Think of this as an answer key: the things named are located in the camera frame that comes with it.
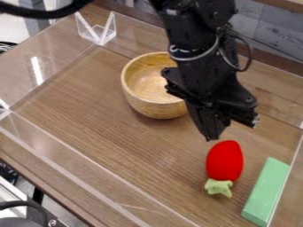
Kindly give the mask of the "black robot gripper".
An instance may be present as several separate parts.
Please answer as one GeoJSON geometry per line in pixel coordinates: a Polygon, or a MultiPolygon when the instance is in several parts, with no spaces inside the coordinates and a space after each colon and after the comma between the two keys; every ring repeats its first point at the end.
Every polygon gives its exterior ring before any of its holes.
{"type": "Polygon", "coordinates": [[[177,67],[166,67],[162,77],[167,80],[167,92],[181,98],[194,124],[207,140],[218,140],[231,121],[254,128],[259,122],[257,97],[233,75],[210,94],[197,94],[185,88],[177,67]]]}

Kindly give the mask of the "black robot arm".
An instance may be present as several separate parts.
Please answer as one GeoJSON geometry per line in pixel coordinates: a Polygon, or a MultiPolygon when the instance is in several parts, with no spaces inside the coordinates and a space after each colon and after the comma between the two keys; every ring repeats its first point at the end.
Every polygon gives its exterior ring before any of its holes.
{"type": "Polygon", "coordinates": [[[194,124],[211,141],[233,121],[254,128],[257,97],[238,80],[241,66],[230,19],[235,0],[150,0],[169,37],[175,67],[162,70],[167,93],[185,101],[194,124]]]}

